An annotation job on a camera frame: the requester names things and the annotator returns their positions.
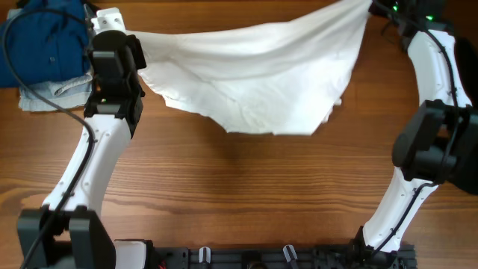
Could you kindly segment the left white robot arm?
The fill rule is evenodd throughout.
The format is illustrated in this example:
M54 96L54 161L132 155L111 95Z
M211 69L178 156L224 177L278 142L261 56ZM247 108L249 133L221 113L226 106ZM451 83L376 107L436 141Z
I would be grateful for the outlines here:
M130 250L144 265L143 243L116 245L99 215L116 163L130 144L145 93L138 70L146 67L134 35L108 30L93 38L89 58L93 91L84 106L83 133L64 174L39 209L17 223L23 268L118 268Z

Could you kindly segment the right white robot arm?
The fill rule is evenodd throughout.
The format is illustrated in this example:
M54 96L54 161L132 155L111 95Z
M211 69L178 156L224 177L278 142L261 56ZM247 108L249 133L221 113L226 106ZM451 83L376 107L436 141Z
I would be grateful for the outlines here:
M443 1L373 1L412 61L420 106L394 142L394 174L361 228L367 257L399 250L423 201L449 182L477 194L477 49L441 18Z

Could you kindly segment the white t-shirt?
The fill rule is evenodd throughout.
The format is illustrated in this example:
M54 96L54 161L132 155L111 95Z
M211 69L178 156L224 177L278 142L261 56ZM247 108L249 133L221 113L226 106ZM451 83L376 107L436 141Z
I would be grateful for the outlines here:
M289 22L195 34L137 32L145 84L168 107L228 132L311 135L341 103L370 2L337 1Z

